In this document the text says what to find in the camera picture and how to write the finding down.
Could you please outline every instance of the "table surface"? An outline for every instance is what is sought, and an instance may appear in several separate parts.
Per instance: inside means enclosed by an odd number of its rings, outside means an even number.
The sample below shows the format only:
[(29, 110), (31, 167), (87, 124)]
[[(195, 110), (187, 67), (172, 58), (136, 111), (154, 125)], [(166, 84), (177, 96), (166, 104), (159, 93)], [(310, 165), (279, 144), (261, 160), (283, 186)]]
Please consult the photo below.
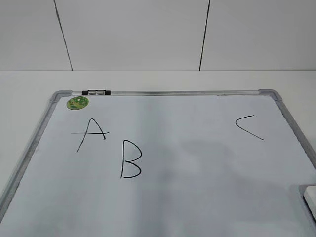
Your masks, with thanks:
[(0, 71), (0, 193), (57, 90), (275, 89), (316, 149), (316, 71)]

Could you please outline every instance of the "black marker writing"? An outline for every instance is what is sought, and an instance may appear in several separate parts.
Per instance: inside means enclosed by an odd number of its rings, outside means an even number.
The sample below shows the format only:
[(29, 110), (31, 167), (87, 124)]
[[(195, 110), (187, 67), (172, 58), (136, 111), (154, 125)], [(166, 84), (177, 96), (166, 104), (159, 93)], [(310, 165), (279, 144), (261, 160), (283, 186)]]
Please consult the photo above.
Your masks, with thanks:
[[(99, 127), (99, 129), (101, 130), (100, 133), (98, 133), (98, 132), (88, 132), (88, 129), (89, 129), (89, 126), (90, 126), (90, 122), (91, 122), (91, 121), (94, 121), (95, 124)], [(80, 143), (80, 145), (79, 145), (79, 147), (78, 147), (78, 149), (77, 149), (77, 151), (76, 151), (76, 152), (78, 152), (79, 149), (80, 149), (80, 147), (82, 146), (83, 141), (85, 140), (85, 137), (86, 137), (87, 134), (102, 134), (103, 140), (105, 140), (105, 134), (108, 134), (108, 132), (103, 132), (103, 131), (102, 131), (102, 128), (101, 128), (100, 125), (97, 123), (97, 121), (96, 121), (94, 118), (91, 118), (91, 119), (89, 120), (89, 122), (88, 122), (88, 126), (87, 126), (87, 129), (85, 130), (85, 132), (75, 132), (75, 133), (73, 133), (73, 134), (84, 134), (83, 139), (82, 139), (82, 141), (81, 141), (81, 143)]]
[(255, 136), (256, 138), (261, 139), (262, 141), (264, 141), (261, 137), (258, 137), (257, 135), (255, 135), (255, 134), (253, 134), (253, 133), (251, 133), (251, 132), (247, 131), (246, 129), (244, 129), (244, 128), (240, 127), (240, 126), (237, 124), (237, 122), (238, 122), (239, 120), (241, 120), (241, 119), (245, 119), (245, 118), (249, 118), (249, 117), (253, 117), (253, 116), (254, 116), (254, 115), (250, 115), (250, 116), (246, 116), (246, 117), (239, 118), (239, 119), (237, 119), (237, 120), (235, 121), (235, 124), (236, 124), (236, 126), (237, 126), (237, 127), (239, 127), (240, 129), (244, 130), (245, 132), (247, 132), (247, 133), (251, 134), (252, 136)]
[[(139, 157), (138, 157), (138, 158), (133, 159), (133, 160), (125, 160), (125, 158), (124, 158), (124, 156), (125, 156), (125, 154), (124, 154), (125, 142), (129, 142), (130, 144), (134, 145), (134, 146), (135, 146), (135, 147), (139, 150), (140, 155), (139, 155)], [(132, 164), (133, 166), (137, 167), (137, 168), (138, 168), (138, 170), (139, 170), (138, 174), (133, 175), (133, 176), (125, 176), (124, 178), (134, 178), (134, 177), (137, 177), (138, 175), (140, 175), (140, 174), (142, 173), (142, 169), (141, 169), (138, 165), (136, 165), (135, 163), (133, 163), (134, 161), (136, 161), (136, 160), (140, 159), (140, 157), (142, 157), (142, 151), (140, 150), (140, 148), (139, 148), (139, 147), (138, 147), (135, 143), (132, 143), (131, 141), (128, 141), (128, 140), (124, 140), (124, 141), (123, 141), (123, 161), (122, 161), (122, 172), (121, 172), (121, 174), (120, 174), (120, 178), (122, 178), (122, 176), (123, 176), (123, 171), (124, 171), (124, 162), (129, 163), (129, 164)]]

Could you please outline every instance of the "whiteboard surface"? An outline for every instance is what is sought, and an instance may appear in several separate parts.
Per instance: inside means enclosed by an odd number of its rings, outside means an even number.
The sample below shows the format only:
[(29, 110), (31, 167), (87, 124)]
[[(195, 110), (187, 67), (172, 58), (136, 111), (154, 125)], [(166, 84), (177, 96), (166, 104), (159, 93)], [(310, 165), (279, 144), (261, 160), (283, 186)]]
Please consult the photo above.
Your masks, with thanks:
[[(294, 190), (315, 170), (266, 96), (89, 97), (57, 104), (0, 236), (310, 236)], [(248, 134), (239, 125), (262, 137)], [(94, 118), (106, 134), (87, 134)], [(88, 132), (100, 132), (91, 123)], [(142, 173), (120, 178), (122, 145)], [(125, 159), (139, 157), (125, 144)], [(135, 174), (124, 165), (123, 176)]]

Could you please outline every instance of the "round magnet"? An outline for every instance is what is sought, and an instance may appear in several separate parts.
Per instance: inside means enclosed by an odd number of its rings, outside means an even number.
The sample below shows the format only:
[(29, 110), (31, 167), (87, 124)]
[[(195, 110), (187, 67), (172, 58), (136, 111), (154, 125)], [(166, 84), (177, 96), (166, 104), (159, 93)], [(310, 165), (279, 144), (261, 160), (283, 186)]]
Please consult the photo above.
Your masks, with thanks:
[(81, 110), (89, 104), (88, 98), (76, 96), (67, 101), (67, 108), (71, 110)]

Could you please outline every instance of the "white wall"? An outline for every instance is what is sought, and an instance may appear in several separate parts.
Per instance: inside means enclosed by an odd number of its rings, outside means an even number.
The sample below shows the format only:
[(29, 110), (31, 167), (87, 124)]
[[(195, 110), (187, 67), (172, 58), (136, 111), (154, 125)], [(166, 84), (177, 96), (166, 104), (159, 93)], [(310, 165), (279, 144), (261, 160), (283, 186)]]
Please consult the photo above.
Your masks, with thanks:
[(70, 70), (53, 0), (0, 1), (0, 70)]
[(203, 70), (315, 70), (316, 0), (214, 0)]
[[(74, 70), (197, 71), (208, 0), (56, 0)], [(211, 0), (202, 70), (315, 70), (316, 0)], [(0, 2), (0, 70), (70, 70), (54, 0)]]
[(198, 70), (208, 0), (57, 0), (74, 70)]

